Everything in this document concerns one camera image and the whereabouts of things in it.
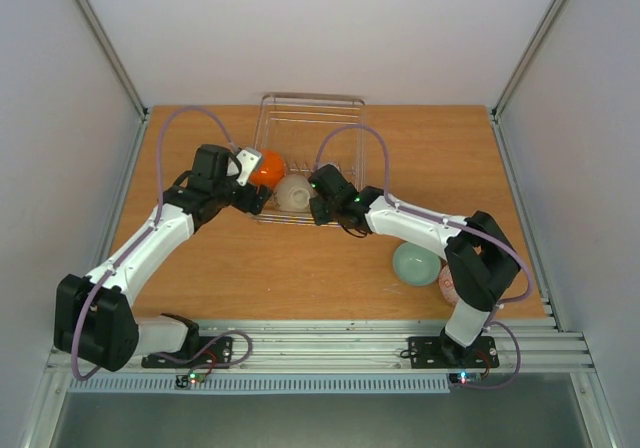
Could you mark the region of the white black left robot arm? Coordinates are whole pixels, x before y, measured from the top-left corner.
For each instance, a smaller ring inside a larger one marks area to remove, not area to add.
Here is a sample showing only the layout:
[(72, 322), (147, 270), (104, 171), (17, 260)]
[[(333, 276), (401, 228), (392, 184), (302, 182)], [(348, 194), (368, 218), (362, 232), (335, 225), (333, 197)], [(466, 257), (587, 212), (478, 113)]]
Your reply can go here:
[(162, 314), (137, 319), (142, 288), (169, 255), (226, 207), (261, 213), (271, 191), (250, 177), (262, 153), (200, 146), (191, 169), (162, 191), (136, 233), (84, 276), (67, 275), (56, 290), (53, 344), (97, 368), (115, 372), (131, 358), (154, 355), (179, 366), (195, 363), (206, 347), (196, 322)]

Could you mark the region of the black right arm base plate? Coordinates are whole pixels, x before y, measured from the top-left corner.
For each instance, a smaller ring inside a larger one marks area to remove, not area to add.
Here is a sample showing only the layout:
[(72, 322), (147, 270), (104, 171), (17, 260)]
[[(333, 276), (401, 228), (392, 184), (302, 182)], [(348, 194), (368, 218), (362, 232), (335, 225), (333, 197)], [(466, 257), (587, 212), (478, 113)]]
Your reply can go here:
[(500, 366), (495, 340), (480, 336), (468, 348), (445, 348), (440, 336), (413, 336), (401, 356), (412, 369), (490, 369)]

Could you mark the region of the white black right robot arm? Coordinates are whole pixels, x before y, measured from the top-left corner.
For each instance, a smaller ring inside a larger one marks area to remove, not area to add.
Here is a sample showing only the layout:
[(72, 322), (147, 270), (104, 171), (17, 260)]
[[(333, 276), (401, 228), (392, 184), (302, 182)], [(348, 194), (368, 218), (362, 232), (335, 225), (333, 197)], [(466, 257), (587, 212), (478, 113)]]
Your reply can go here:
[(490, 315), (521, 271), (513, 247), (495, 220), (445, 215), (405, 204), (371, 186), (359, 191), (333, 165), (308, 178), (310, 211), (318, 226), (335, 222), (354, 236), (382, 235), (436, 254), (448, 266), (458, 295), (439, 335), (440, 356), (451, 367), (473, 357)]

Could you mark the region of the white bowl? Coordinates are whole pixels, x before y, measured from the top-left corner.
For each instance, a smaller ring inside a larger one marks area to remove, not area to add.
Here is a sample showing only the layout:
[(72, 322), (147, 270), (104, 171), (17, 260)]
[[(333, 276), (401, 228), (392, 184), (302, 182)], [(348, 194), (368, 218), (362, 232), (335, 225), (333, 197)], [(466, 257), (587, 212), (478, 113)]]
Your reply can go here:
[(303, 175), (290, 174), (276, 185), (273, 200), (280, 211), (302, 213), (309, 210), (314, 195), (314, 189)]

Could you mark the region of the chrome wire dish rack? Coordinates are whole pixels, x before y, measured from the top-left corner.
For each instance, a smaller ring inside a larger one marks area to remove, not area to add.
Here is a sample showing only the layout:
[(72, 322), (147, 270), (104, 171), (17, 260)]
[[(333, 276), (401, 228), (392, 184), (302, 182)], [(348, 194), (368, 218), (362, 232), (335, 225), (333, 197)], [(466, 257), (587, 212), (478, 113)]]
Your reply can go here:
[[(307, 180), (316, 164), (332, 164), (356, 188), (365, 185), (365, 132), (346, 130), (330, 140), (336, 128), (365, 123), (365, 103), (353, 96), (272, 92), (262, 97), (253, 146), (277, 152), (286, 165), (286, 175)], [(285, 212), (274, 205), (273, 195), (257, 216), (261, 223), (310, 225), (307, 212)]]

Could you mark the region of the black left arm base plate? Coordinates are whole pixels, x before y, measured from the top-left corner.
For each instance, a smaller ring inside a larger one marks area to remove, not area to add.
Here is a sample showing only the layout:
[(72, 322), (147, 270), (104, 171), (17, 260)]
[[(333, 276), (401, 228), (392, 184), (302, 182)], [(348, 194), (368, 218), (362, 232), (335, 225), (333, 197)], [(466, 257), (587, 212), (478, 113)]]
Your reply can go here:
[(142, 358), (141, 366), (145, 369), (192, 368), (201, 364), (210, 365), (213, 358), (217, 363), (229, 363), (233, 354), (233, 339), (224, 336), (216, 339), (212, 336), (201, 336), (197, 342), (189, 342), (179, 351), (154, 353)]

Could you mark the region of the orange bowl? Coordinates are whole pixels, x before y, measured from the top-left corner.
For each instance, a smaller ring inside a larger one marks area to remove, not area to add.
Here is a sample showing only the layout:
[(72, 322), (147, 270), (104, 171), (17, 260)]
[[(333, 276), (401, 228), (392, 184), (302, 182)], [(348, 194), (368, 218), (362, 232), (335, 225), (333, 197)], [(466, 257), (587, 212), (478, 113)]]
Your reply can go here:
[(260, 166), (250, 175), (249, 181), (256, 186), (267, 186), (274, 189), (286, 175), (283, 158), (275, 151), (262, 150)]

